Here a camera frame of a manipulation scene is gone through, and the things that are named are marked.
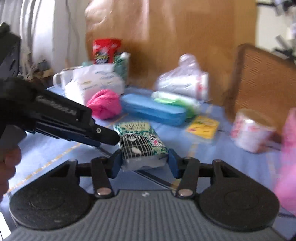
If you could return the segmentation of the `person's left hand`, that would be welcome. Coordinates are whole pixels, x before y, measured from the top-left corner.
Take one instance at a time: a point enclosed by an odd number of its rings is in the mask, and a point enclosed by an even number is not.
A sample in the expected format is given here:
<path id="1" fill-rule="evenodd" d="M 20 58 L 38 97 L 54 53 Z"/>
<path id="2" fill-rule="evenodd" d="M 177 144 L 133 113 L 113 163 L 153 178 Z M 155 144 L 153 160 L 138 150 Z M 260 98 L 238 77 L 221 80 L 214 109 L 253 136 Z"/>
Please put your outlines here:
<path id="1" fill-rule="evenodd" d="M 22 154 L 19 146 L 10 149 L 6 152 L 4 160 L 1 161 L 0 167 L 0 195 L 1 201 L 3 195 L 7 193 L 9 189 L 9 180 L 14 177 L 16 173 L 16 166 L 21 162 Z"/>

